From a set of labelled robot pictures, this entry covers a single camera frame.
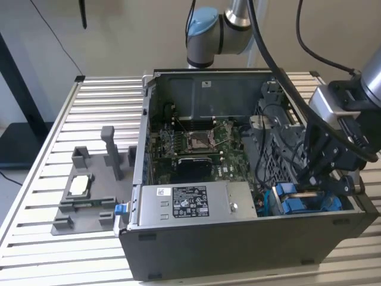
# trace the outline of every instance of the floor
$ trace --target floor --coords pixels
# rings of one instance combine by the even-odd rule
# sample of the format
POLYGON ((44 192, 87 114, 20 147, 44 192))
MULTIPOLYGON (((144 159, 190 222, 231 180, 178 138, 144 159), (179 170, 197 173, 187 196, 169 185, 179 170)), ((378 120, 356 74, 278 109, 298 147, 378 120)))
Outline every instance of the floor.
MULTIPOLYGON (((0 129, 0 136, 3 133, 3 129, 0 129)), ((26 176, 28 175, 28 170, 1 170, 5 176, 19 183, 23 183, 26 176)), ((0 175, 0 226, 4 221, 7 213, 12 206, 14 199, 16 198, 20 186, 6 180, 0 175)))

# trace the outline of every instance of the black cable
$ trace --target black cable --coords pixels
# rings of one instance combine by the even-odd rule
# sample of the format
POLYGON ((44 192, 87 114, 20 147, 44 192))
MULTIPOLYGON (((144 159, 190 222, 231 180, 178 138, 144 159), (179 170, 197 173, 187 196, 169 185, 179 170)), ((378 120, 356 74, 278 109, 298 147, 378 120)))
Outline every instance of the black cable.
POLYGON ((291 156, 291 162, 292 162, 292 164, 294 164, 294 159, 295 159, 296 153, 298 152, 299 147, 300 147, 302 144, 303 144, 303 141, 299 141, 299 142, 297 143, 297 145, 295 146, 295 149, 294 149, 294 151, 292 152, 292 156, 291 156))
POLYGON ((337 131, 335 131, 331 126, 329 126, 319 115, 315 113, 305 102, 304 99, 300 96, 299 92, 296 90, 296 87, 292 84, 290 79, 285 76, 284 72, 277 66, 270 53, 268 52, 261 33, 259 31, 257 18, 255 16, 254 4, 252 0, 248 0, 248 10, 249 17, 252 27, 252 32, 254 35, 255 42, 257 43, 258 49, 265 60, 266 64, 269 66, 273 72, 275 78, 278 80, 280 85, 283 87, 285 92, 294 100, 295 104, 303 111, 306 115, 306 118, 309 121, 314 122, 315 125, 321 127, 321 129, 328 133, 332 138, 336 139, 340 144, 344 145, 347 149, 355 153, 359 158, 376 162, 378 161, 378 156, 375 153, 368 152, 361 148, 358 148, 353 143, 349 142, 346 138, 341 136, 337 131))
POLYGON ((319 56, 318 54, 316 54, 315 52, 313 52, 312 50, 310 50, 305 45, 305 43, 303 42, 302 37, 300 35, 300 14, 302 11, 302 5, 303 5, 303 0, 299 0, 298 11, 296 12, 296 37, 298 38, 298 42, 299 42, 300 46, 302 47, 302 49, 307 54, 309 54, 310 56, 315 58, 316 60, 321 61, 322 63, 325 63, 328 66, 336 67, 339 70, 343 70, 343 71, 349 73, 351 76, 355 76, 356 75, 355 69, 351 69, 350 67, 346 67, 346 66, 343 66, 342 64, 338 64, 338 63, 335 63, 333 61, 327 60, 326 58, 323 58, 323 57, 319 56))
POLYGON ((23 184, 21 184, 21 183, 15 181, 15 180, 12 180, 12 179, 8 178, 7 176, 5 176, 4 173, 3 173, 2 171, 0 171, 0 175, 3 176, 4 179, 6 179, 6 180, 8 180, 8 181, 10 181, 10 182, 12 182, 12 183, 15 183, 15 184, 17 184, 17 185, 19 185, 19 186, 22 186, 22 185, 23 185, 23 184))
POLYGON ((185 24, 185 47, 188 47, 188 33, 189 27, 191 26, 191 19, 193 18, 193 12, 195 11, 196 0, 192 0, 192 4, 190 5, 188 18, 186 19, 185 24))
MULTIPOLYGON (((255 165, 254 175, 255 175, 256 180, 261 185, 261 187, 263 187, 264 189, 270 189, 271 187, 266 185, 265 181, 260 179, 260 177, 258 175, 258 169, 259 169, 260 163, 262 161, 262 157, 264 154, 264 146, 266 143, 266 129, 265 129, 265 125, 264 125, 263 115, 261 116, 261 118, 262 118, 262 142, 261 142, 261 149, 260 149, 260 157, 258 158, 257 164, 255 165)), ((264 180, 266 179, 266 169, 267 169, 267 167, 265 167, 265 172, 264 172, 265 178, 264 178, 264 180)))
POLYGON ((78 69, 79 73, 81 74, 81 76, 83 76, 83 73, 82 71, 79 69, 79 67, 77 66, 76 62, 72 59, 72 57, 68 54, 68 52, 65 50, 64 46, 62 45, 61 41, 59 40, 59 38, 57 37, 57 35, 54 33, 52 27, 48 24, 48 22, 45 20, 45 18, 43 17, 43 15, 41 14, 40 10, 38 10, 36 4, 33 2, 33 0, 29 0, 30 3, 32 3, 32 5, 35 7, 37 13, 40 15, 41 19, 45 22, 45 24, 47 25, 47 27, 50 29, 50 31, 53 33, 54 37, 56 38, 56 40, 58 41, 59 45, 61 46, 62 50, 65 52, 65 54, 69 57, 69 59, 71 60, 71 62, 76 66, 76 68, 78 69))
MULTIPOLYGON (((282 106, 280 106, 279 104, 276 104, 276 103, 269 103, 269 104, 266 104, 265 107, 262 109, 262 114, 263 114, 264 110, 265 110, 268 106, 278 106, 278 107, 282 107, 282 106)), ((291 146, 290 144, 287 143, 287 141, 285 140, 285 138, 284 138, 283 135, 282 135, 282 131, 279 131, 279 138, 280 138, 280 140, 282 140, 283 144, 284 144, 287 148, 289 148, 291 151, 294 149, 293 146, 291 146)))

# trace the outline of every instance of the metal rail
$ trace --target metal rail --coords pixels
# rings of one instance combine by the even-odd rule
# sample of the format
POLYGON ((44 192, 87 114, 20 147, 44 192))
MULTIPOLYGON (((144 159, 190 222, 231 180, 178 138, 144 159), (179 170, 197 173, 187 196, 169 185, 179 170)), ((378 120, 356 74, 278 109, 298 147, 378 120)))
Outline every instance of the metal rail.
MULTIPOLYGON (((320 78, 289 73, 305 100, 320 78)), ((127 150, 138 139, 142 79, 93 77, 76 83, 24 186, 0 229, 0 285, 153 285, 134 281, 113 232, 54 237, 51 223, 71 169, 71 152, 87 145, 105 153, 104 124, 127 150)), ((366 191, 381 210, 381 161, 362 171, 366 191)), ((381 219, 359 237, 342 241, 319 266, 273 269, 156 282, 155 285, 361 285, 381 282, 381 219)))

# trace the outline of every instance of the gray post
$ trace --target gray post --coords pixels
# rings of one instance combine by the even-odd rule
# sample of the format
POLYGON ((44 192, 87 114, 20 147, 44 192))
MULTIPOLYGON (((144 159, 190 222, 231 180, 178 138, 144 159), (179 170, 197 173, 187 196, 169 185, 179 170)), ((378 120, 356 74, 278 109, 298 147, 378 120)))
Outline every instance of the gray post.
POLYGON ((113 167, 115 180, 119 181, 122 178, 122 173, 120 170, 118 147, 114 143, 114 127, 103 126, 101 130, 101 139, 106 142, 106 165, 111 165, 113 167))

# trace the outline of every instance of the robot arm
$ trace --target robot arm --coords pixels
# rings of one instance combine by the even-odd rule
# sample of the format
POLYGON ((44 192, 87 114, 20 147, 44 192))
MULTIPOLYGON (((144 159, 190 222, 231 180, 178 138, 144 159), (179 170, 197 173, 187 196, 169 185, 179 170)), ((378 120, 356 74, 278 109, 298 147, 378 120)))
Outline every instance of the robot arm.
POLYGON ((202 7, 189 20, 187 61, 190 68, 204 69, 214 55, 240 54, 252 37, 246 0, 233 0, 224 14, 202 7))
POLYGON ((239 54, 251 34, 281 86, 309 118, 304 141, 307 159, 298 172, 299 183, 342 195, 364 192, 358 171, 367 161, 376 161, 381 149, 381 128, 377 125, 381 122, 381 50, 362 75, 319 86, 307 106, 268 53, 252 1, 233 0, 223 15, 213 8, 195 11, 187 38, 188 64, 206 68, 216 54, 239 54), (339 176, 334 178, 333 171, 339 176))

